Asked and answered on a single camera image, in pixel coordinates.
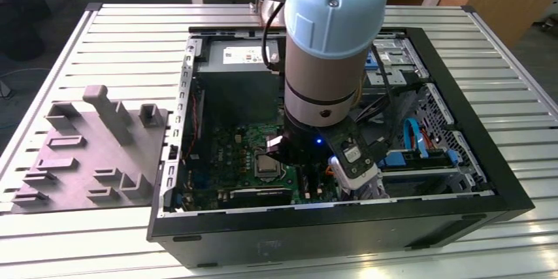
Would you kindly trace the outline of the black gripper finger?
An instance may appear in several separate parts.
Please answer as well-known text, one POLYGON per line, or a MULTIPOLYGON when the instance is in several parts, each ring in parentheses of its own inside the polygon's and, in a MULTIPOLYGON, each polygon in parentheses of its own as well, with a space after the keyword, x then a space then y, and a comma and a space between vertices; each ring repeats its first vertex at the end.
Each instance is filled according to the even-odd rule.
POLYGON ((299 150, 292 141, 283 135, 265 138, 265 155, 279 163, 299 166, 301 164, 299 150))

